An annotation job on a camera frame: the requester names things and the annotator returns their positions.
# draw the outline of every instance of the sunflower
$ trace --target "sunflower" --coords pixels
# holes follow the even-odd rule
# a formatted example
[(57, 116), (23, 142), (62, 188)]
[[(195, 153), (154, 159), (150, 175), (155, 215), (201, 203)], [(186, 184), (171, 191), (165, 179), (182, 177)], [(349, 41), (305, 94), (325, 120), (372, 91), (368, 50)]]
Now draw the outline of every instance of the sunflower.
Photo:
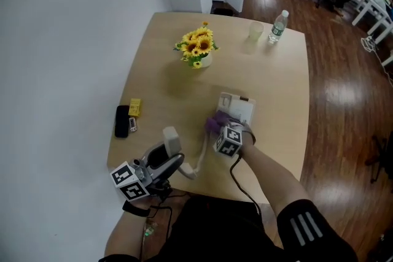
[(193, 39), (193, 40), (183, 43), (181, 45), (180, 49), (184, 53), (191, 54), (196, 49), (197, 46), (198, 46), (198, 41), (196, 39)]
[(201, 36), (213, 37), (213, 32), (208, 28), (198, 28), (194, 35), (196, 39), (199, 39)]
[(200, 51), (200, 54), (209, 53), (213, 48), (214, 48), (213, 40), (211, 37), (209, 36), (199, 37), (197, 49)]
[(200, 61), (196, 61), (192, 65), (194, 69), (199, 69), (200, 67), (202, 67), (202, 63)]
[(183, 41), (184, 42), (189, 42), (191, 40), (195, 39), (195, 31), (189, 32), (186, 35), (183, 36)]

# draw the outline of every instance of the wooden table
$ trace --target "wooden table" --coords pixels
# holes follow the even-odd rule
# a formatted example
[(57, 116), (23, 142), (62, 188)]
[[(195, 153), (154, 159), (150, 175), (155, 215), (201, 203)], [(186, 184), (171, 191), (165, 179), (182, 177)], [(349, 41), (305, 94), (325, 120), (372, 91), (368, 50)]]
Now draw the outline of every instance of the wooden table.
[[(173, 51), (182, 35), (209, 22), (221, 49), (204, 69), (191, 69)], [(299, 179), (302, 173), (308, 129), (308, 61), (303, 33), (286, 29), (279, 42), (267, 43), (271, 25), (257, 44), (247, 40), (252, 21), (200, 13), (156, 13), (148, 25), (127, 78), (121, 104), (142, 99), (138, 131), (126, 139), (112, 136), (107, 164), (117, 167), (140, 158), (162, 141), (162, 129), (174, 126), (181, 137), (185, 160), (193, 167), (203, 143), (203, 125), (211, 116), (221, 92), (255, 99), (252, 129), (256, 146)], [(201, 172), (189, 180), (176, 172), (174, 188), (218, 198), (249, 201), (230, 177), (235, 161), (216, 156), (209, 143)], [(242, 160), (234, 175), (249, 194), (267, 203), (258, 181)]]

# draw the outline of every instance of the white table leg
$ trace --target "white table leg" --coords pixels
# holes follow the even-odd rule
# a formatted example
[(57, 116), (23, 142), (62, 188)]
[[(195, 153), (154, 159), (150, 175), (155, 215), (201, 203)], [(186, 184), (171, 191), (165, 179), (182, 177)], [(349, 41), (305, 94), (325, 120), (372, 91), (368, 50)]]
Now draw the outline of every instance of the white table leg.
[(357, 22), (360, 21), (360, 19), (366, 14), (366, 12), (369, 10), (369, 8), (371, 8), (371, 2), (369, 1), (363, 8), (362, 11), (360, 11), (360, 13), (357, 15), (357, 17), (355, 18), (355, 20), (352, 21), (352, 25), (356, 25)]
[(387, 60), (385, 60), (383, 63), (382, 63), (382, 66), (386, 66), (388, 63), (391, 63), (393, 61), (393, 56), (390, 56)]
[(362, 5), (364, 4), (365, 1), (366, 1), (366, 0), (360, 0), (360, 2), (357, 4), (355, 10), (359, 10), (360, 7), (362, 7)]
[(382, 33), (375, 39), (375, 44), (378, 44), (383, 40), (393, 29), (393, 23), (391, 23)]
[(372, 28), (370, 28), (367, 32), (368, 35), (371, 35), (375, 32), (375, 30), (378, 28), (379, 25), (381, 25), (381, 23), (383, 22), (383, 20), (385, 20), (385, 16), (382, 16), (375, 24)]

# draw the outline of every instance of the white stripes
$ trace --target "white stripes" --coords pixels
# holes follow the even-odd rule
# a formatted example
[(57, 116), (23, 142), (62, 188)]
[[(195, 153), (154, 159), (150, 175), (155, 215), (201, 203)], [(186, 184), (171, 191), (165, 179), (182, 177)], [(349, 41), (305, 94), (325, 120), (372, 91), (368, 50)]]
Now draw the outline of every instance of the white stripes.
[[(308, 219), (309, 224), (311, 225), (311, 227), (313, 228), (313, 230), (315, 231), (315, 233), (317, 234), (317, 236), (319, 238), (321, 238), (323, 236), (321, 230), (318, 228), (317, 224), (315, 224), (315, 221), (313, 219), (313, 217), (311, 216), (311, 214), (309, 212), (306, 212), (306, 217)], [(302, 226), (304, 233), (307, 235), (307, 238), (309, 241), (314, 241), (314, 235), (312, 234), (310, 228), (308, 227), (308, 223), (306, 222), (305, 218), (303, 217), (302, 214), (297, 215), (298, 221), (300, 222), (300, 225)], [(302, 233), (295, 221), (294, 218), (290, 219), (290, 224), (292, 225), (292, 228), (294, 229), (294, 232), (296, 234), (297, 239), (299, 240), (299, 244), (301, 246), (304, 246), (306, 244)]]

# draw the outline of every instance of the cup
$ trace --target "cup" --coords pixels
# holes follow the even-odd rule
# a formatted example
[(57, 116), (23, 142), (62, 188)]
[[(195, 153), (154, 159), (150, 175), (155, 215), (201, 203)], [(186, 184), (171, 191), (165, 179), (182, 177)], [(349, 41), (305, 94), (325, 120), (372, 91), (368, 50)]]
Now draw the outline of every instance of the cup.
[(259, 40), (262, 33), (263, 33), (263, 24), (261, 22), (253, 21), (250, 24), (250, 30), (249, 30), (250, 40), (256, 42), (257, 40)]

